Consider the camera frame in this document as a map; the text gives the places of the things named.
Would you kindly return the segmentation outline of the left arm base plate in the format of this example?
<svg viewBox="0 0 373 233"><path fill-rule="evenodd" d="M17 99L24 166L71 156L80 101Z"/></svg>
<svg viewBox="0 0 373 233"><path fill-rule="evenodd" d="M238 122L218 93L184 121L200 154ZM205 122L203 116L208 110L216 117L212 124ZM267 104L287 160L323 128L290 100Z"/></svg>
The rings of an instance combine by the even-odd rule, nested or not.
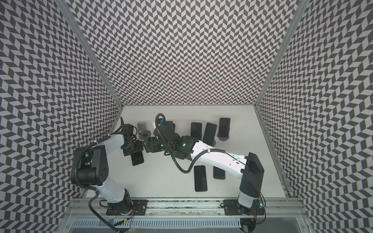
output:
<svg viewBox="0 0 373 233"><path fill-rule="evenodd" d="M107 216L144 216L148 200L132 200L129 202L109 203Z"/></svg>

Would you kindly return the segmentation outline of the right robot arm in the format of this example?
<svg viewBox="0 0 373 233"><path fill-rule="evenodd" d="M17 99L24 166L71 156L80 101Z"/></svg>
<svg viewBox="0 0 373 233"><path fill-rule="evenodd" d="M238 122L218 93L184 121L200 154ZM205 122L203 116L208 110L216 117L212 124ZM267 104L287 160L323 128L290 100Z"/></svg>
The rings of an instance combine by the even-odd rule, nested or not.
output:
<svg viewBox="0 0 373 233"><path fill-rule="evenodd" d="M192 136L180 136L173 124L163 119L155 121L154 136L144 140L146 152L164 152L170 156L176 167L188 174L196 162L202 162L222 169L240 182L238 208L242 213L253 209L255 201L261 197L264 168L254 153L247 156L231 154L223 149L212 147Z"/></svg>

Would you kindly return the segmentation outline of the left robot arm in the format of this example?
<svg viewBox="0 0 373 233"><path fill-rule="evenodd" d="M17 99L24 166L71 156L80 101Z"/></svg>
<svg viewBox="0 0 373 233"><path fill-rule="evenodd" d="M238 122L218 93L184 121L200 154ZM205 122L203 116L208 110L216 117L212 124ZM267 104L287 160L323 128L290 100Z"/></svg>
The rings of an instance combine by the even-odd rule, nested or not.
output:
<svg viewBox="0 0 373 233"><path fill-rule="evenodd" d="M137 128L122 123L113 134L94 142L90 146L77 148L73 152L71 183L84 189L90 189L107 201L107 208L115 215L128 215L134 211L129 192L121 188L110 176L107 156L121 148L124 156L130 156L132 165L144 162L143 145L137 139Z"/></svg>

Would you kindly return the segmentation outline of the grey round-base phone stand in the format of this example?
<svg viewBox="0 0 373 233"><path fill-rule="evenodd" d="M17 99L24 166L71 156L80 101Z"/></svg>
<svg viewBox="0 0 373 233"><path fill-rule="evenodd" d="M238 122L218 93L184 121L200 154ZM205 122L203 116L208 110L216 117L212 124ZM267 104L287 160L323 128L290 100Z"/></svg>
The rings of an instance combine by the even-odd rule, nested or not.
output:
<svg viewBox="0 0 373 233"><path fill-rule="evenodd" d="M140 140L146 140L151 137L152 133L147 129L146 122L139 122L137 128Z"/></svg>

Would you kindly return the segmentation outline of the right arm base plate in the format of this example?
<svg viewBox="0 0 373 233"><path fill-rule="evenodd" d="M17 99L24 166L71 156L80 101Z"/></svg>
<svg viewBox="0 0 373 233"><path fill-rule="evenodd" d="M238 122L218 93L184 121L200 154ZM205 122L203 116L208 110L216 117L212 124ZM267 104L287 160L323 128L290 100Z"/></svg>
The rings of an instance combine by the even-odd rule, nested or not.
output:
<svg viewBox="0 0 373 233"><path fill-rule="evenodd" d="M238 216L238 215L247 215L247 216L264 216L265 207L258 200L255 199L250 208L239 205L238 200L226 199L223 200L223 203L220 204L220 207L224 209L226 216Z"/></svg>

